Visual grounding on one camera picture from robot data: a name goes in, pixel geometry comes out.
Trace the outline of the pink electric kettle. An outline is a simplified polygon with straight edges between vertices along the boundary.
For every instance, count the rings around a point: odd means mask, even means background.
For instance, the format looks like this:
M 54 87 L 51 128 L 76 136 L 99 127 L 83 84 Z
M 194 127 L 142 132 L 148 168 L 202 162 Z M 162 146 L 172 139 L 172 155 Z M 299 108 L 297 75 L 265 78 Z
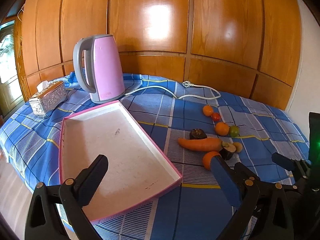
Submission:
M 79 40 L 73 50 L 73 66 L 80 87 L 94 103 L 114 101 L 124 95 L 123 71 L 113 35 Z

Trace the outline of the wooden door with window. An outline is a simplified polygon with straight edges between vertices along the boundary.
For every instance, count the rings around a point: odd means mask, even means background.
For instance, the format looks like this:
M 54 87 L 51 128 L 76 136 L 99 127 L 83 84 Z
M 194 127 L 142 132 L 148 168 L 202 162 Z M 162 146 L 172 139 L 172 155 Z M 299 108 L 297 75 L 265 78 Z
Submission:
M 15 20 L 1 24 L 1 115 L 7 116 L 23 101 L 15 60 Z

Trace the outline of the green tomato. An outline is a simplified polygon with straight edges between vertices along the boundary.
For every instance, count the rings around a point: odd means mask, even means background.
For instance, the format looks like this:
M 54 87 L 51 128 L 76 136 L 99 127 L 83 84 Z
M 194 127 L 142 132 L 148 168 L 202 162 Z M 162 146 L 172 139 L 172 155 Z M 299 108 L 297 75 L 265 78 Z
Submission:
M 240 129 L 238 126 L 233 125 L 233 126 L 229 127 L 229 136 L 230 137 L 233 137 L 233 138 L 237 137 L 239 135 L 239 133 L 240 133 Z

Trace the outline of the dark round eggplant slice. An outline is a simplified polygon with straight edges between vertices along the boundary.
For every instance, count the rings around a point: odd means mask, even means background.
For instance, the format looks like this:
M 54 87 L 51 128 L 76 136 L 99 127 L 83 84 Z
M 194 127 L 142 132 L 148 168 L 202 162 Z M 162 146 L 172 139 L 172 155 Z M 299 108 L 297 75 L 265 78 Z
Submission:
M 189 133 L 190 140 L 201 140 L 206 138 L 207 138 L 206 133 L 204 132 L 204 130 L 200 128 L 192 129 Z

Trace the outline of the wooden wall panelling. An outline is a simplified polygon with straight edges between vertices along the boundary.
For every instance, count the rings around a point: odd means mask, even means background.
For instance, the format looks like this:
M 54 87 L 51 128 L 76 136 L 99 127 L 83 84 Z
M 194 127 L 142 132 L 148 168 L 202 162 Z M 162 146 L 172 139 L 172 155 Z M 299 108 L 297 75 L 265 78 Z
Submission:
M 285 109 L 300 58 L 297 0 L 26 0 L 15 23 L 24 99 L 73 70 L 81 38 L 112 34 L 123 72 Z

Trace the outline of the small far orange tangerine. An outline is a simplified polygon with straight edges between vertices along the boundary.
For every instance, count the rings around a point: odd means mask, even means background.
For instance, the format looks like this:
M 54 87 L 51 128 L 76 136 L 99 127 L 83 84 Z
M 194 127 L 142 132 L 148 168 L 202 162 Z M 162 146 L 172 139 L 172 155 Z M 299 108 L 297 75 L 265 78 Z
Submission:
M 205 116 L 212 116 L 212 114 L 214 113 L 214 110 L 213 110 L 212 106 L 210 106 L 210 105 L 205 105 L 202 108 L 202 111 Z

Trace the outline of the large orange tangerine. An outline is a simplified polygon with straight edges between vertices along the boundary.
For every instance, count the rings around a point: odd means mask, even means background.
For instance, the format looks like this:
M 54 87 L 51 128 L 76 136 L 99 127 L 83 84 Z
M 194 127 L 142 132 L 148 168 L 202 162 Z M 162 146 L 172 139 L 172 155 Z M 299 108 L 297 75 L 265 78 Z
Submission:
M 216 151 L 211 151 L 211 152 L 206 153 L 203 156 L 202 164 L 206 170 L 210 171 L 210 162 L 211 162 L 212 158 L 216 157 L 216 156 L 220 156 L 220 153 L 216 152 Z

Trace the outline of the red tomato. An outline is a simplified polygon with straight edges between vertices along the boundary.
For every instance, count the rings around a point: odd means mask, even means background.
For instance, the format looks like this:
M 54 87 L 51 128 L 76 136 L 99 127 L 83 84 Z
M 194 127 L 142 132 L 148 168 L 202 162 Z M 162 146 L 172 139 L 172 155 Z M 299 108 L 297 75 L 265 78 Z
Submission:
M 211 115 L 211 118 L 214 122 L 220 122 L 221 121 L 221 115 L 219 113 L 214 112 Z

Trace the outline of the orange carrot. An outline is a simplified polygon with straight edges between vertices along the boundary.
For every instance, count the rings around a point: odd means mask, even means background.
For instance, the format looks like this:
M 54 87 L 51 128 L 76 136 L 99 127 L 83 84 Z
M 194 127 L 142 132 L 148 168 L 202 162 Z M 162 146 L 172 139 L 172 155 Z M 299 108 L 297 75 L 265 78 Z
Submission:
M 219 138 L 206 138 L 206 139 L 193 139 L 193 140 L 178 138 L 177 141 L 181 147 L 191 151 L 219 152 L 222 149 L 222 140 Z

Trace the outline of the blue plaid tablecloth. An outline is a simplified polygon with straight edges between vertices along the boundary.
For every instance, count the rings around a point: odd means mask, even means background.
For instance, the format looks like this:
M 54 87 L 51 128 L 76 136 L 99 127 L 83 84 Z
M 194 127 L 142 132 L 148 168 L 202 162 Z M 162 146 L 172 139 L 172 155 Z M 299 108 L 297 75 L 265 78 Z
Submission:
M 28 103 L 1 127 L 1 214 L 19 238 L 39 181 L 59 182 L 58 145 L 63 118 L 93 107 L 74 74 L 63 78 L 67 100 L 43 119 Z M 216 99 L 210 89 L 185 88 L 162 77 L 125 74 L 127 96 L 121 103 L 163 150 L 183 176 L 182 184 L 163 197 L 113 220 L 97 224 L 103 239 L 215 239 L 235 209 L 202 166 L 202 153 L 181 148 L 177 139 L 200 128 L 214 136 L 215 122 L 202 112 L 211 105 L 223 122 L 238 126 L 243 145 L 229 165 L 243 163 L 260 179 L 291 185 L 292 174 L 274 164 L 271 155 L 307 159 L 309 142 L 288 115 L 277 108 L 229 93 Z

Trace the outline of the pale yellow potato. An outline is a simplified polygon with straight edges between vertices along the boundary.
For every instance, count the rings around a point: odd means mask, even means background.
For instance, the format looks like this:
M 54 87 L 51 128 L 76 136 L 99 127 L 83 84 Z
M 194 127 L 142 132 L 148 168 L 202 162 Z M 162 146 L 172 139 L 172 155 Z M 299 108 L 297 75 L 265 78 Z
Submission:
M 236 148 L 236 153 L 240 153 L 243 149 L 243 145 L 239 142 L 234 142 L 233 145 L 235 146 Z

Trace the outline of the silver ornate tissue box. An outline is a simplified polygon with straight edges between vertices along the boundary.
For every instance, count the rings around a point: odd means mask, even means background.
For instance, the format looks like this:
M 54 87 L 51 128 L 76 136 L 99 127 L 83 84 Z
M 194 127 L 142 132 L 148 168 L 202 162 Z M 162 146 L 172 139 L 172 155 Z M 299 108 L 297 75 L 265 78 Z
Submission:
M 42 81 L 29 103 L 35 115 L 46 118 L 66 98 L 67 90 L 62 81 Z

